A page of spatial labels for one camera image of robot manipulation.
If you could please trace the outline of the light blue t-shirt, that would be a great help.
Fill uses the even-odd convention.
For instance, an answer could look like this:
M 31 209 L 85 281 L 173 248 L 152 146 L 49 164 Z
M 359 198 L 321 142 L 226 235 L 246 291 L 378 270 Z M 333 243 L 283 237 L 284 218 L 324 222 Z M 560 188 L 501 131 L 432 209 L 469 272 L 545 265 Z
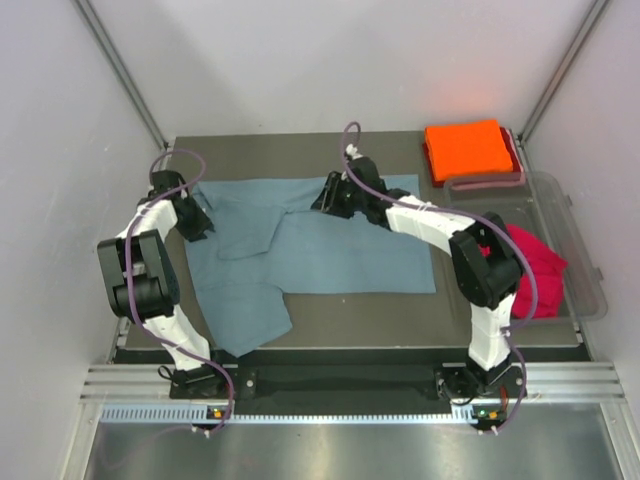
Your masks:
M 186 245 L 197 301 L 218 347 L 242 356 L 292 328 L 287 294 L 436 291 L 427 243 L 320 213 L 322 178 L 205 181 L 192 196 L 212 220 Z

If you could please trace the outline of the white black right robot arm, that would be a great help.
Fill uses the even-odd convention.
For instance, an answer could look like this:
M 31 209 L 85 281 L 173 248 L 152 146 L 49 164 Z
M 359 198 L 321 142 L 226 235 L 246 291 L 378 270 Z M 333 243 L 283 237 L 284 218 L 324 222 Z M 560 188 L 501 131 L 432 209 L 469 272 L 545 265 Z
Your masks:
M 362 213 L 374 225 L 450 256 L 458 289 L 471 306 L 467 384 L 478 395 L 492 394 L 510 367 L 506 333 L 524 273 L 501 217 L 447 213 L 403 189 L 389 188 L 370 158 L 347 156 L 346 161 L 349 170 L 330 172 L 311 208 L 345 219 Z

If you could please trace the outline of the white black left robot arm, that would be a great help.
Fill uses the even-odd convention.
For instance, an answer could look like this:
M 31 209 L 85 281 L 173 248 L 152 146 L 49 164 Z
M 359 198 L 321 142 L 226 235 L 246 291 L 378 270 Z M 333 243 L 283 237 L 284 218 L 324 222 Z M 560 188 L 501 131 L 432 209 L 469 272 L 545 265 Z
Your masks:
M 216 396 L 226 387 L 227 374 L 212 363 L 209 342 L 180 306 L 179 281 L 165 246 L 172 230 L 197 242 L 214 226 L 180 173 L 154 172 L 148 196 L 139 202 L 128 226 L 98 244 L 107 298 L 117 317 L 141 326 L 173 359 L 173 371 L 158 369 L 171 383 L 173 398 Z

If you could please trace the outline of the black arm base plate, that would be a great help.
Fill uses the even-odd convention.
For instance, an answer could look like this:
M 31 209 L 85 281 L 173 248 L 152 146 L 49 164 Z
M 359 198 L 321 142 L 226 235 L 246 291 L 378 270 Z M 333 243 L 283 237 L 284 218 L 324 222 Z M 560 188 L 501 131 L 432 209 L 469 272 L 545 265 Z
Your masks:
M 512 366 L 486 383 L 464 365 L 271 365 L 229 370 L 237 400 L 273 398 L 278 394 L 411 394 L 425 400 L 514 399 L 523 386 Z

